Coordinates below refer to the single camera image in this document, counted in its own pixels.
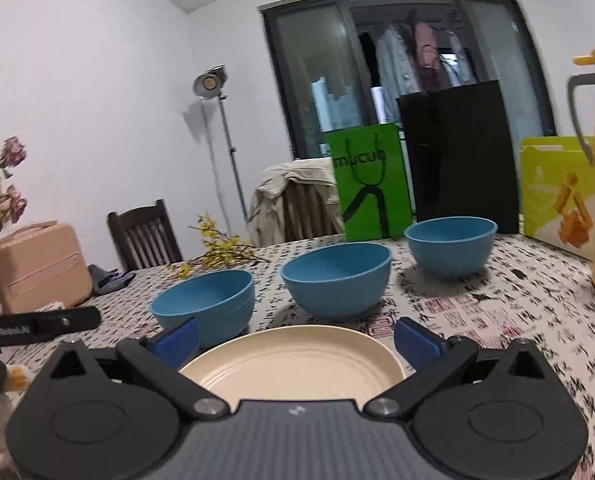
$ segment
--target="white logo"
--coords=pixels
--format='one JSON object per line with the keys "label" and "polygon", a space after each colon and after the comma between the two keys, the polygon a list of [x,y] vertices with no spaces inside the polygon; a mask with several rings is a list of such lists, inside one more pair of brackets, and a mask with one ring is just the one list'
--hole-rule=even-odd
{"label": "white logo", "polygon": [[9,328],[0,328],[0,337],[4,335],[30,334],[30,328],[27,325],[11,326]]}
{"label": "white logo", "polygon": [[295,415],[295,416],[300,416],[303,413],[306,413],[306,408],[300,405],[294,406],[293,408],[291,408],[290,410],[288,410],[288,412],[291,415]]}

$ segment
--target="suitcase handle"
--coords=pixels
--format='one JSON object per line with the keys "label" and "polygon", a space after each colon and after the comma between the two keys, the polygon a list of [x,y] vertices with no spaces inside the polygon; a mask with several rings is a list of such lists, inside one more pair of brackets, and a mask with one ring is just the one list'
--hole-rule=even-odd
{"label": "suitcase handle", "polygon": [[20,227],[16,231],[13,231],[11,234],[6,235],[5,237],[0,238],[0,245],[7,244],[8,242],[13,241],[23,232],[29,230],[41,231],[42,229],[46,229],[47,227],[52,227],[57,224],[56,220],[49,220],[47,222],[37,222],[35,224],[25,225],[24,227]]}

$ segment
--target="window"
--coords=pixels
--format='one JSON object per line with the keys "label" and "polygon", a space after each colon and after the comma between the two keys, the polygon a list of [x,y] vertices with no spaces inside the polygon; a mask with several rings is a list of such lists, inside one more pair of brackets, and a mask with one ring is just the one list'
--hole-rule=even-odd
{"label": "window", "polygon": [[296,158],[325,155],[328,132],[401,123],[401,94],[489,80],[516,151],[524,137],[555,134],[515,0],[310,0],[264,21]]}

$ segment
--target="floor lamp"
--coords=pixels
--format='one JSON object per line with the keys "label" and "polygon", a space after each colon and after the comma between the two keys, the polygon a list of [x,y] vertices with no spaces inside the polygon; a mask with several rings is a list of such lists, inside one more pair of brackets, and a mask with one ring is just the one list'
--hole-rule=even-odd
{"label": "floor lamp", "polygon": [[226,144],[228,145],[229,156],[231,157],[232,174],[235,177],[235,184],[237,186],[237,193],[240,197],[240,206],[242,206],[242,214],[244,215],[244,222],[248,225],[248,214],[246,212],[246,202],[244,200],[244,192],[242,191],[242,181],[240,180],[240,173],[237,170],[237,163],[235,162],[235,152],[237,148],[232,145],[231,134],[228,130],[228,123],[226,122],[226,113],[224,111],[224,101],[226,96],[222,93],[222,87],[226,83],[226,69],[224,65],[216,66],[211,70],[207,70],[193,83],[193,91],[200,99],[210,100],[217,97],[219,104],[219,111],[222,116],[222,124],[224,126],[224,133],[226,134]]}

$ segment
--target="tablecloth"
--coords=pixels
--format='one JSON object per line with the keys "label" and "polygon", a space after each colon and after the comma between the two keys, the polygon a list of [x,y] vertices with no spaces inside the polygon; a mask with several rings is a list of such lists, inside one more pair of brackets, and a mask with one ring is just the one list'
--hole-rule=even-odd
{"label": "tablecloth", "polygon": [[[243,266],[255,278],[256,306],[249,330],[319,322],[292,301],[278,270],[305,251],[340,242],[341,237],[332,236],[260,249],[268,263]],[[393,322],[409,316],[443,336],[466,335],[486,348],[503,348],[519,336],[532,339],[589,424],[589,444],[576,478],[595,479],[595,290],[589,262],[521,235],[505,235],[497,237],[481,272],[446,282],[415,266],[405,240],[381,243],[390,248],[393,264],[380,304],[340,324],[388,340]],[[155,334],[159,328],[148,305],[175,283],[172,274],[166,267],[141,270],[126,289],[89,301],[100,309],[103,323],[76,338],[100,348],[129,335]],[[37,371],[57,343],[22,348],[12,362]]]}

